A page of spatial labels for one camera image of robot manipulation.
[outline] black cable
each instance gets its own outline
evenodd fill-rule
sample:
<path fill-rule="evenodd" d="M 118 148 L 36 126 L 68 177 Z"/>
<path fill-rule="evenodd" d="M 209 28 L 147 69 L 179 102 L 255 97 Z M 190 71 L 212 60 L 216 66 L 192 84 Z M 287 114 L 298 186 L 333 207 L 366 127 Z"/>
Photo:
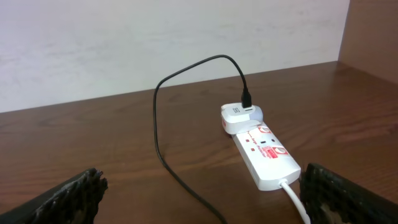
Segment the black cable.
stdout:
<path fill-rule="evenodd" d="M 164 78 L 162 81 L 159 82 L 159 84 L 157 84 L 156 89 L 155 89 L 155 93 L 154 93 L 154 137 L 155 137 L 155 148 L 156 148 L 156 153 L 157 156 L 160 159 L 160 162 L 163 164 L 163 166 L 167 169 L 167 171 L 174 177 L 174 179 L 188 192 L 190 193 L 193 197 L 195 197 L 200 203 L 202 203 L 206 208 L 208 208 L 211 212 L 213 212 L 217 218 L 221 221 L 221 223 L 227 224 L 224 216 L 217 211 L 217 209 L 215 207 L 213 207 L 210 203 L 208 203 L 205 199 L 203 199 L 201 196 L 199 196 L 196 192 L 194 192 L 186 183 L 184 183 L 184 181 L 181 180 L 181 178 L 169 167 L 169 165 L 167 165 L 166 161 L 164 160 L 164 158 L 162 157 L 162 155 L 160 154 L 159 151 L 159 143 L 157 141 L 157 125 L 156 125 L 156 96 L 157 96 L 157 92 L 160 88 L 160 86 L 166 82 L 167 80 L 173 78 L 174 76 L 183 73 L 191 68 L 194 68 L 198 65 L 201 65 L 205 62 L 208 62 L 210 60 L 216 59 L 216 58 L 227 58 L 229 61 L 231 61 L 236 69 L 238 70 L 240 76 L 242 77 L 242 81 L 243 81 L 243 94 L 242 94 L 242 105 L 244 108 L 251 106 L 251 97 L 249 94 L 249 90 L 248 87 L 246 86 L 246 80 L 244 79 L 243 73 L 241 71 L 241 69 L 239 68 L 238 64 L 229 56 L 227 55 L 216 55 L 216 56 L 212 56 L 210 58 L 206 58 L 204 60 L 201 60 L 200 62 L 194 63 L 191 66 L 188 66 L 187 68 L 181 69 L 178 72 L 175 72 L 169 76 L 167 76 L 166 78 Z"/>

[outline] brown wooden panel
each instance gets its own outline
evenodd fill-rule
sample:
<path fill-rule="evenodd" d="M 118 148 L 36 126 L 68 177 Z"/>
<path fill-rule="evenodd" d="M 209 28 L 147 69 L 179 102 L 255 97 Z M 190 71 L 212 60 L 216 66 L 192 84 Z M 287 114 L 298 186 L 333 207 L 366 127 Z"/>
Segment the brown wooden panel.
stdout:
<path fill-rule="evenodd" d="M 398 1 L 351 0 L 339 61 L 398 83 Z"/>
<path fill-rule="evenodd" d="M 330 62 L 247 76 L 265 122 L 301 166 L 318 162 L 398 203 L 398 88 Z M 288 196 L 258 191 L 220 106 L 239 77 L 162 88 L 160 149 L 230 223 L 300 223 Z M 96 167 L 109 181 L 96 223 L 218 223 L 161 166 L 153 90 L 0 114 L 0 213 Z M 298 192 L 298 185 L 292 185 Z"/>

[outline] white power strip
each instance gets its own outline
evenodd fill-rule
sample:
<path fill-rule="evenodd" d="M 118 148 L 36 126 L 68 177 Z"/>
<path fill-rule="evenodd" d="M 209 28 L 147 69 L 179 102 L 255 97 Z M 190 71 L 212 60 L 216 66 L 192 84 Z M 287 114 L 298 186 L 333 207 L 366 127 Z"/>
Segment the white power strip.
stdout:
<path fill-rule="evenodd" d="M 300 176 L 300 166 L 264 122 L 233 139 L 259 190 L 280 189 Z"/>

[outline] white wall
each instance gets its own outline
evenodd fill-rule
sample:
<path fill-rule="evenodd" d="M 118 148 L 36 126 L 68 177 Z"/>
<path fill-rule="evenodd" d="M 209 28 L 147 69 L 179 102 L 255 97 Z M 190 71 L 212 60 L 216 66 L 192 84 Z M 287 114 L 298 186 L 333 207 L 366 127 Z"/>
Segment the white wall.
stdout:
<path fill-rule="evenodd" d="M 338 59 L 348 0 L 2 0 L 0 112 L 155 88 L 216 54 L 244 73 Z M 237 75 L 217 60 L 167 85 Z"/>

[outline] white cable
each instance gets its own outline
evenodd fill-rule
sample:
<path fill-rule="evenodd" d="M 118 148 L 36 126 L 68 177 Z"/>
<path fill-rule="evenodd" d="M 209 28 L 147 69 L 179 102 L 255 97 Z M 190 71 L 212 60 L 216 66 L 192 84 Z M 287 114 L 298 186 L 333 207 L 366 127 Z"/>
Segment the white cable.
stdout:
<path fill-rule="evenodd" d="M 292 199 L 294 205 L 296 206 L 298 212 L 301 215 L 301 218 L 303 219 L 305 224 L 311 224 L 310 217 L 307 215 L 307 212 L 305 211 L 305 208 L 303 204 L 301 203 L 300 199 L 297 197 L 297 195 L 294 193 L 294 191 L 289 187 L 286 182 L 280 183 L 280 186 L 286 191 L 286 193 L 289 195 L 289 197 Z"/>

